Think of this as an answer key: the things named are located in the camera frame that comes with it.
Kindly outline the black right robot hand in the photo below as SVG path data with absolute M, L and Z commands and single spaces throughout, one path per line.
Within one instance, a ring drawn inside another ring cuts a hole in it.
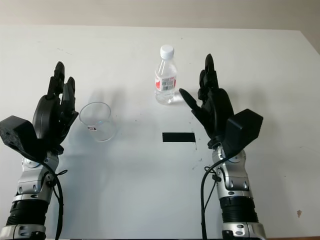
M 197 101 L 185 89 L 180 88 L 179 93 L 210 138 L 208 148 L 214 149 L 221 144 L 225 138 L 227 120 L 234 115 L 234 111 L 227 92 L 219 87 L 210 53 L 206 56 L 204 69 L 199 75 L 197 96 L 202 101 L 201 106 L 198 106 Z

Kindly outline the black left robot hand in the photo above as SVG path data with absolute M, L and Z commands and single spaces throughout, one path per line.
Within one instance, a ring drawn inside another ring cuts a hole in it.
M 75 80 L 69 77 L 65 82 L 65 66 L 59 61 L 50 77 L 47 94 L 40 98 L 32 120 L 35 133 L 47 151 L 63 154 L 61 143 L 79 114 L 75 102 Z

